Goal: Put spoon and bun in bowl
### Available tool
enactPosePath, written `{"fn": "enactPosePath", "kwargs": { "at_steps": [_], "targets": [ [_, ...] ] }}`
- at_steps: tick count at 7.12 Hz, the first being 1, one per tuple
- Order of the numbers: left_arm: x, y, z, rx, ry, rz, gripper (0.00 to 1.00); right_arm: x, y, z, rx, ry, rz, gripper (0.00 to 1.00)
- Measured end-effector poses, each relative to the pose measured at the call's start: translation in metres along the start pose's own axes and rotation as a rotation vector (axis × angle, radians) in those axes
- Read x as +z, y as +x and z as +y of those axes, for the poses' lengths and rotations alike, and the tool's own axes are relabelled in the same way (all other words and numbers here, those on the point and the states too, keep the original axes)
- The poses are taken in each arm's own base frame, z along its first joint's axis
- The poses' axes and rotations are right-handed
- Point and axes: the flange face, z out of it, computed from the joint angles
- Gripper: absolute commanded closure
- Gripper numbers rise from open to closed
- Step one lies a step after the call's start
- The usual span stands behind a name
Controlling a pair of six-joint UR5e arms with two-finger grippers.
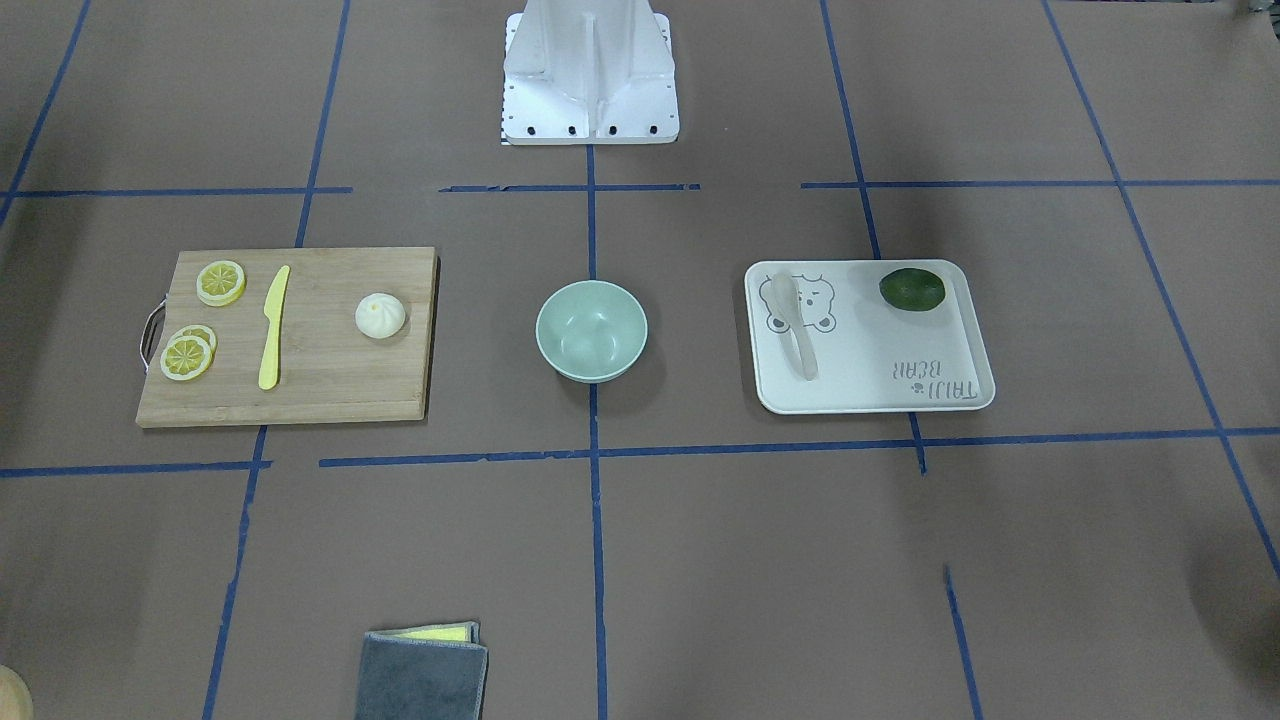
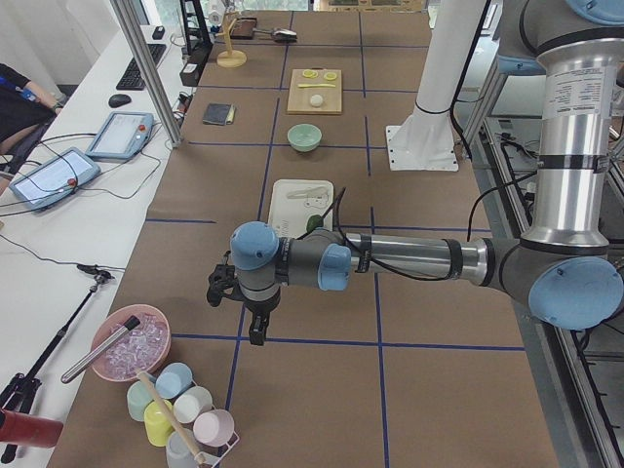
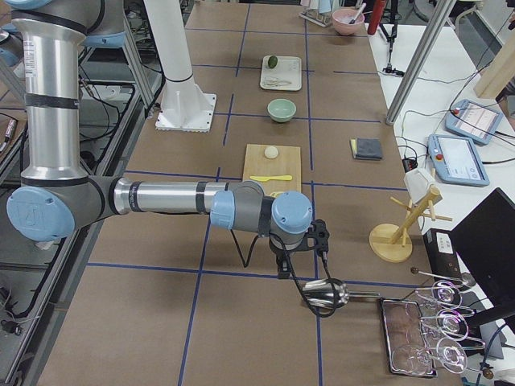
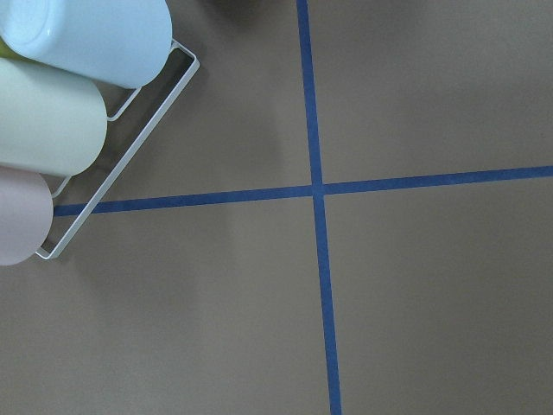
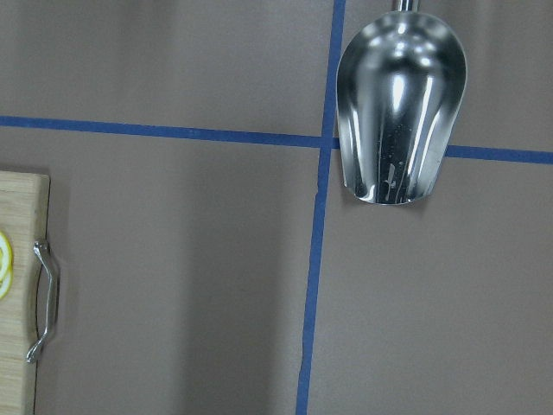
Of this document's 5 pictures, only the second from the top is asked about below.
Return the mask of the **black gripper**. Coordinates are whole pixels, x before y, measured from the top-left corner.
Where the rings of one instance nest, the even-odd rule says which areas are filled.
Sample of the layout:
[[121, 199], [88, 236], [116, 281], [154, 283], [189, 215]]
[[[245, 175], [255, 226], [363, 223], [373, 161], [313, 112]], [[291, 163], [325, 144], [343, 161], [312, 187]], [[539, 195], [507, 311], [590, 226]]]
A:
[[263, 346], [269, 327], [269, 315], [280, 303], [280, 286], [272, 285], [264, 290], [255, 291], [240, 287], [244, 304], [253, 313], [249, 327], [251, 345]]

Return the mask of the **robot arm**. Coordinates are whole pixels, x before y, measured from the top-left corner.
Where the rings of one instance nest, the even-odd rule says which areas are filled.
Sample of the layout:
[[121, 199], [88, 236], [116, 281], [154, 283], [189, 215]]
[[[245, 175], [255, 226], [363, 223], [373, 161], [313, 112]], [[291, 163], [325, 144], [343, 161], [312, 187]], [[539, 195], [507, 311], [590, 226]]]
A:
[[417, 281], [464, 279], [507, 293], [535, 318], [580, 331], [611, 317], [623, 280], [599, 230], [611, 99], [623, 58], [619, 1], [508, 1], [499, 53], [535, 59], [546, 75], [533, 220], [517, 240], [414, 239], [319, 228], [279, 238], [248, 222], [230, 240], [235, 296], [264, 342], [286, 285], [345, 289], [352, 273], [383, 269]]

